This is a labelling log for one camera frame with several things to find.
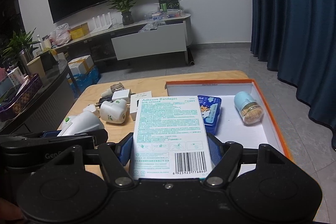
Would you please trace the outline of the toothpick jar light blue lid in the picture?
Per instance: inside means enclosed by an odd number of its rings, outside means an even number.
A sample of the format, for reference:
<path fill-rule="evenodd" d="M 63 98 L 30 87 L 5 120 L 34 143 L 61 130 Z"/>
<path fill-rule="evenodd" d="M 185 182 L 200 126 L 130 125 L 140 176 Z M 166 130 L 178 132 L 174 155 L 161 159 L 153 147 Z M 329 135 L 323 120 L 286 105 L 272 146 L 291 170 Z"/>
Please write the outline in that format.
<path fill-rule="evenodd" d="M 263 118 L 263 108 L 247 92 L 238 92 L 234 97 L 234 105 L 245 125 L 259 123 Z"/>

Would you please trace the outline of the white square power adapter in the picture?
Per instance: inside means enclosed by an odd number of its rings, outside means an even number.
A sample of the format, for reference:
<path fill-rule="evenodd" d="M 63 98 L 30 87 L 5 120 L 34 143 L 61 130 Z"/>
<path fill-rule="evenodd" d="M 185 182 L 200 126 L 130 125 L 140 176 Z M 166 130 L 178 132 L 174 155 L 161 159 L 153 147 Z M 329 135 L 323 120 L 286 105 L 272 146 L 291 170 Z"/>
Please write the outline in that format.
<path fill-rule="evenodd" d="M 100 113 L 99 113 L 97 107 L 94 104 L 89 104 L 87 107 L 85 107 L 83 109 L 83 112 L 85 112 L 85 111 L 89 111 L 89 112 L 93 113 L 95 116 L 98 116 L 98 117 L 100 116 Z"/>

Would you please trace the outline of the adhesive bandages box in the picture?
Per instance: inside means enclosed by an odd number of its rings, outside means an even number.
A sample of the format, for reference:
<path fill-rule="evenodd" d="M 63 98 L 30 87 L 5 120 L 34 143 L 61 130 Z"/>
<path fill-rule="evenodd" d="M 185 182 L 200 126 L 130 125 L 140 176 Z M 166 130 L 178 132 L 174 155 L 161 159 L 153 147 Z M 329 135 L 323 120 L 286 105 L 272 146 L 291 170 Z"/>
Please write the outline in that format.
<path fill-rule="evenodd" d="M 130 172 L 136 180 L 206 178 L 213 170 L 195 97 L 153 97 L 138 109 Z"/>

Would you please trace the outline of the clear bottle white cap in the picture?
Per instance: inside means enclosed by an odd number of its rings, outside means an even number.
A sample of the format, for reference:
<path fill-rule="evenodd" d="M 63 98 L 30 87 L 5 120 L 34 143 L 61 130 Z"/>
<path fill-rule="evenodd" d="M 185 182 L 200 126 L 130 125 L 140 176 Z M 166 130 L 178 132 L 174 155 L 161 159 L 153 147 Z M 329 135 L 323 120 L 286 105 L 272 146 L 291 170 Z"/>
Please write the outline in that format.
<path fill-rule="evenodd" d="M 125 87 L 122 83 L 115 83 L 111 85 L 106 91 L 101 94 L 102 98 L 112 96 L 114 92 L 124 90 Z"/>

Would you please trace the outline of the black green box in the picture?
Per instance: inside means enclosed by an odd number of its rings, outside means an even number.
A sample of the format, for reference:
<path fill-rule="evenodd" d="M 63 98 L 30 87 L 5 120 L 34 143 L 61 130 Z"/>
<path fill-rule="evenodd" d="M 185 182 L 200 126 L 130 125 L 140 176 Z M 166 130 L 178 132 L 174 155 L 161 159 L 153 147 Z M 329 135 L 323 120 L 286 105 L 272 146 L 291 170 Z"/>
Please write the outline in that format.
<path fill-rule="evenodd" d="M 161 12 L 180 9 L 179 0 L 158 0 L 158 1 Z"/>

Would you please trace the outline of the white cardboard boxes floor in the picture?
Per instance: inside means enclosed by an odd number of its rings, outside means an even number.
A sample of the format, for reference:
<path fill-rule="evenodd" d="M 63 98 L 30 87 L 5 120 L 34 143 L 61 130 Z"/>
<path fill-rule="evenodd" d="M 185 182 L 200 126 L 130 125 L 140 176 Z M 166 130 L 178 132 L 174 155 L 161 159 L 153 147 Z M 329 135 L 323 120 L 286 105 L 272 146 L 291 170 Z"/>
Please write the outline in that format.
<path fill-rule="evenodd" d="M 68 63 L 73 75 L 85 75 L 94 67 L 91 55 L 75 58 Z"/>

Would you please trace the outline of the round black side table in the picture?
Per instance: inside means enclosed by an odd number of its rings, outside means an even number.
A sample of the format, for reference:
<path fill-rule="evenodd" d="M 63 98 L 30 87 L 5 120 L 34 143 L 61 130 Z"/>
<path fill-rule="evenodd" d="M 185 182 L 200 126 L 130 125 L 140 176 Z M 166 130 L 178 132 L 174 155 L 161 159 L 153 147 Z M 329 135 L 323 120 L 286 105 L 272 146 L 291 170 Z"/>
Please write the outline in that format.
<path fill-rule="evenodd" d="M 68 83 L 68 63 L 58 64 L 46 72 L 43 86 L 14 119 L 1 123 L 1 134 L 52 131 L 58 129 L 63 118 L 75 102 L 75 95 Z"/>

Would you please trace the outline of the white charger retail box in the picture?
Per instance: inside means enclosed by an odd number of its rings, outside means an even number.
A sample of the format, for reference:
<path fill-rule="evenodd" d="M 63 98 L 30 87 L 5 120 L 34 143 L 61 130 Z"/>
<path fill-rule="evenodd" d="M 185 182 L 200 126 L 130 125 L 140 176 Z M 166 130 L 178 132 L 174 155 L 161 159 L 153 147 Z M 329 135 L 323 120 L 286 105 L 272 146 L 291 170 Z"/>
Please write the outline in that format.
<path fill-rule="evenodd" d="M 141 108 L 143 102 L 150 98 L 152 98 L 151 91 L 136 93 L 130 96 L 130 115 L 133 120 L 135 120 L 138 109 Z"/>

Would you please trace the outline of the white mosquito repellent plug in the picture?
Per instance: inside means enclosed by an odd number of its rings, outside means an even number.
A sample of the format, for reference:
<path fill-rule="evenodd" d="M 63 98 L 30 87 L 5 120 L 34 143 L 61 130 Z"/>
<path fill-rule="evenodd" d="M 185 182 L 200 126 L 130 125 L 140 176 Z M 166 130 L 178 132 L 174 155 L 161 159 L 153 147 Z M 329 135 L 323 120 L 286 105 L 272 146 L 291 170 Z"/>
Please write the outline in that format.
<path fill-rule="evenodd" d="M 84 111 L 79 115 L 65 117 L 58 136 L 73 136 L 80 133 L 104 129 L 103 123 L 95 114 Z"/>

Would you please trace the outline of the yellow box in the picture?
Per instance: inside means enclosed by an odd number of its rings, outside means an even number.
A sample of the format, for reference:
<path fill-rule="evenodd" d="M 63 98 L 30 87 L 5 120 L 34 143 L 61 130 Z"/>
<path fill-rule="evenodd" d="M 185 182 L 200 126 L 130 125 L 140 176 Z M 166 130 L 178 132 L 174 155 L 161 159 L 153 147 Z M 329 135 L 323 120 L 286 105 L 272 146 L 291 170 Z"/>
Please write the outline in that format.
<path fill-rule="evenodd" d="M 80 24 L 76 27 L 70 28 L 70 36 L 72 40 L 82 38 L 90 33 L 88 23 Z"/>

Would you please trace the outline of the side table plant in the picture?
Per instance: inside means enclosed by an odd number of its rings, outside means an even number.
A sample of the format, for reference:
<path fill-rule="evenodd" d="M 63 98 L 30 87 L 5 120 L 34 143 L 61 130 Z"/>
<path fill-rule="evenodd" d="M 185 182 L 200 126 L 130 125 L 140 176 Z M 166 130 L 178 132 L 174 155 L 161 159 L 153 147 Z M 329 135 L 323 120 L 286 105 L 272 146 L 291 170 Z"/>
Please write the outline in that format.
<path fill-rule="evenodd" d="M 33 51 L 37 49 L 34 47 L 39 42 L 33 39 L 35 28 L 30 32 L 20 30 L 20 32 L 13 32 L 13 37 L 6 40 L 1 46 L 1 59 L 2 64 L 6 69 L 11 66 L 17 66 L 21 64 L 19 58 L 20 52 L 26 50 L 29 53 L 29 57 L 33 57 Z"/>

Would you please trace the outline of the white flat-pin charger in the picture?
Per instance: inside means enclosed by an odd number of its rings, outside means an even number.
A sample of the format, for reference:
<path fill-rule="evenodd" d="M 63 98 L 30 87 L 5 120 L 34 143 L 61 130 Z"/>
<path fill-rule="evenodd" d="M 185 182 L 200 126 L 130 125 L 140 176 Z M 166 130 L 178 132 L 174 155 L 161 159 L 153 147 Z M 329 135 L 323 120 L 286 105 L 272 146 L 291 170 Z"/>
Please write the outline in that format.
<path fill-rule="evenodd" d="M 130 89 L 124 89 L 124 90 L 117 90 L 112 95 L 112 101 L 116 100 L 125 100 L 126 103 L 130 102 L 130 97 L 133 93 Z"/>

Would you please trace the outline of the white plastic bag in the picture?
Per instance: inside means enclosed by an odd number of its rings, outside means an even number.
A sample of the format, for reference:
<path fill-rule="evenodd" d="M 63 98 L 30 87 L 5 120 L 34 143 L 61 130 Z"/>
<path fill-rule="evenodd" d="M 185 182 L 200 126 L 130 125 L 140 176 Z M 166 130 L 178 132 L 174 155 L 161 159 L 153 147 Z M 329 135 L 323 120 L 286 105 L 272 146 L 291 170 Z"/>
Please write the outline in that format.
<path fill-rule="evenodd" d="M 57 26 L 50 33 L 50 41 L 53 46 L 62 46 L 71 40 L 70 27 L 68 23 Z"/>

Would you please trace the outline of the potted green plant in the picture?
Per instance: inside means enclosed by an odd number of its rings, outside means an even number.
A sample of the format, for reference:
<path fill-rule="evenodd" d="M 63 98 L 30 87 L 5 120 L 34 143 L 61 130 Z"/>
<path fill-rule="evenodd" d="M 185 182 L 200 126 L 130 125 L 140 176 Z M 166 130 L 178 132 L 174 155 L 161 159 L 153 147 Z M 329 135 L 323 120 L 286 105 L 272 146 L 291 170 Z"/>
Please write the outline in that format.
<path fill-rule="evenodd" d="M 131 14 L 131 8 L 135 5 L 136 0 L 108 0 L 108 5 L 111 10 L 117 10 L 122 15 L 122 24 L 128 26 L 134 23 Z"/>

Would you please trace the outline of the blue floss pick tin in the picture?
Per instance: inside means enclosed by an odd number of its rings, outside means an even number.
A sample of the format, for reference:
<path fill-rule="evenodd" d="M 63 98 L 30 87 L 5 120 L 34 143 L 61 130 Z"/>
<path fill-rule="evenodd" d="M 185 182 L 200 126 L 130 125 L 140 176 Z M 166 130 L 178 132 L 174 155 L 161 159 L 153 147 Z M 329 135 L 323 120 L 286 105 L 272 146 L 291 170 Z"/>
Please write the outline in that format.
<path fill-rule="evenodd" d="M 216 135 L 219 117 L 221 115 L 222 99 L 219 97 L 198 95 L 198 101 L 206 132 Z"/>

